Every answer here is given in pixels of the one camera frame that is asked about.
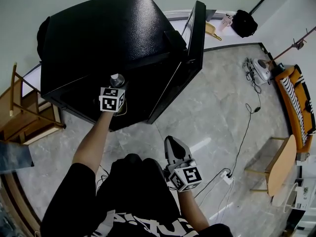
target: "marble floor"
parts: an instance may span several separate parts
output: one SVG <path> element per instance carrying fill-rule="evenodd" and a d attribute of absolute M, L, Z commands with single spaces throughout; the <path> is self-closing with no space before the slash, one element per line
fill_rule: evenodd
<path fill-rule="evenodd" d="M 196 195 L 224 167 L 232 168 L 244 136 L 249 112 L 259 105 L 256 92 L 244 76 L 245 57 L 266 58 L 259 45 L 231 47 L 204 54 L 203 69 L 189 83 L 175 101 L 152 125 L 138 123 L 108 135 L 101 165 L 111 164 L 128 153 L 142 159 L 154 158 L 165 167 L 163 140 L 167 135 L 177 137 L 193 151 L 202 168 L 204 182 Z M 271 136 L 288 136 L 284 114 L 274 84 L 263 85 L 261 110 L 251 117 L 251 123 L 234 171 L 235 186 L 229 202 L 220 204 L 229 186 L 216 178 L 197 198 L 210 224 L 228 225 L 235 237 L 279 236 L 288 213 L 273 207 L 266 193 L 251 193 L 254 186 L 264 186 L 265 180 L 243 170 L 254 162 L 261 162 L 278 149 Z M 92 127 L 79 118 L 63 113 L 67 128 L 30 145 L 35 166 L 18 171 L 23 189 L 37 215 L 42 218 L 56 189 L 66 175 L 73 154 L 81 139 Z M 97 180 L 104 174 L 99 169 Z M 293 182 L 296 169 L 289 177 Z M 218 210 L 228 204 L 216 217 Z"/>

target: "wooden chair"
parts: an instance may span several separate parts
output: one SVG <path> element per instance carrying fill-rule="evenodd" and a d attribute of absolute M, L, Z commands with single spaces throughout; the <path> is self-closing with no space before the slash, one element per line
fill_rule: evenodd
<path fill-rule="evenodd" d="M 29 84 L 16 72 L 17 64 L 13 66 L 11 87 L 0 96 L 0 133 L 4 141 L 19 141 L 24 144 L 26 141 L 45 132 L 44 127 L 53 126 L 55 130 L 64 128 L 59 117 L 54 115 L 54 108 L 51 105 L 50 111 L 40 111 L 38 95 L 40 91 Z M 23 83 L 33 90 L 22 97 Z"/>
<path fill-rule="evenodd" d="M 267 192 L 271 197 L 274 196 L 286 180 L 296 158 L 296 141 L 294 135 L 289 138 L 272 137 L 274 140 L 283 140 L 281 147 L 273 157 L 264 172 L 245 168 L 245 171 L 264 175 L 266 177 L 266 190 L 253 190 L 252 192 Z"/>

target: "black t-shirt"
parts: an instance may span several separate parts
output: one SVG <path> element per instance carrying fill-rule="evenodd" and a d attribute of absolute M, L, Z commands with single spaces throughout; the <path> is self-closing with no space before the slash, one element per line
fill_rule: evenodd
<path fill-rule="evenodd" d="M 232 236 L 222 224 L 197 233 L 178 206 L 153 159 L 120 159 L 96 195 L 95 174 L 73 164 L 41 224 L 41 236 Z"/>

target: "striped cushion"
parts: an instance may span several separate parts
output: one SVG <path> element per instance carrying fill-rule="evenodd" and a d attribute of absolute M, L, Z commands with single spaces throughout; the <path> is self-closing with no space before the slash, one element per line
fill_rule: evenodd
<path fill-rule="evenodd" d="M 296 96 L 295 91 L 294 91 L 294 86 L 293 86 L 289 77 L 285 77 L 285 78 L 281 79 L 280 83 L 282 84 L 288 97 L 290 98 L 292 106 L 296 112 L 296 115 L 297 115 L 297 118 L 298 118 L 298 121 L 299 121 L 300 127 L 301 127 L 303 145 L 305 145 L 306 140 L 307 140 L 307 135 L 305 134 L 303 115 L 302 115 L 300 104 L 298 102 L 297 96 Z"/>

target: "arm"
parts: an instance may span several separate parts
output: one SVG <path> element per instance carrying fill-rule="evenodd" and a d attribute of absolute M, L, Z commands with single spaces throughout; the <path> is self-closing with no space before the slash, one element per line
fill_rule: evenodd
<path fill-rule="evenodd" d="M 198 207 L 191 191 L 178 193 L 180 210 L 184 218 L 197 232 L 209 227 L 208 221 Z"/>
<path fill-rule="evenodd" d="M 81 141 L 74 155 L 73 163 L 86 165 L 96 174 L 102 159 L 112 116 L 113 113 L 110 112 L 101 114 L 96 124 Z"/>

